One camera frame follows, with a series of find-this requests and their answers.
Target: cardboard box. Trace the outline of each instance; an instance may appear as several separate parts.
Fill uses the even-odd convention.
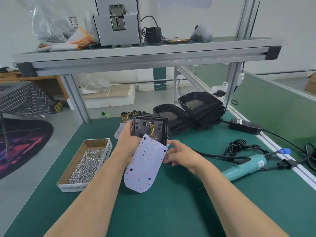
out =
[[[307,83],[304,90],[310,93],[316,94],[316,72],[314,72],[308,78],[309,78],[309,82]]]
[[[70,179],[72,173],[74,172],[75,168],[77,167],[78,163],[80,162],[86,150],[91,150],[91,149],[102,150],[104,148],[105,148],[105,151],[101,157],[100,163],[98,165],[98,168],[95,174],[100,170],[101,166],[110,157],[110,153],[112,150],[112,143],[110,139],[84,140],[81,147],[79,148],[79,150],[74,155],[71,162],[69,163],[67,169],[65,170],[65,172],[63,173],[59,181],[57,182],[57,186],[61,189],[62,192],[76,192],[76,191],[83,191],[85,189],[85,187],[89,183],[67,184],[68,180]]]

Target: smartphone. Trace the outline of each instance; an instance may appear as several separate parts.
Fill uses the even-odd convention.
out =
[[[190,39],[183,39],[183,38],[178,38],[178,37],[175,37],[175,38],[166,38],[163,40],[164,43],[167,43],[167,44],[171,44],[171,43],[185,43],[185,42],[189,42]]]

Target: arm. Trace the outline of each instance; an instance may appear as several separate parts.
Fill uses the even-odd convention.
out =
[[[288,235],[241,193],[211,162],[177,140],[164,163],[180,164],[197,174],[214,205],[227,237],[288,237]]]
[[[123,171],[141,140],[131,136],[131,127],[132,121],[126,123],[111,157],[45,237],[106,235]]]

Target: hand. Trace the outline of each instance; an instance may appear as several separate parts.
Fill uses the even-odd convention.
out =
[[[132,161],[132,156],[135,153],[141,138],[131,135],[133,121],[129,121],[125,124],[124,129],[122,130],[118,142],[116,144],[113,153],[122,158],[124,167],[128,166]]]
[[[178,140],[167,140],[167,144],[174,145],[174,148],[167,151],[164,163],[172,162],[172,166],[180,164],[196,174],[197,168],[203,166],[204,161],[206,161],[201,155]]]

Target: checkered tablecloth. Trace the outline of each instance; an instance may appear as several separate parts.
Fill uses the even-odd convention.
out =
[[[50,98],[30,81],[0,83],[0,113],[35,117],[53,113]]]

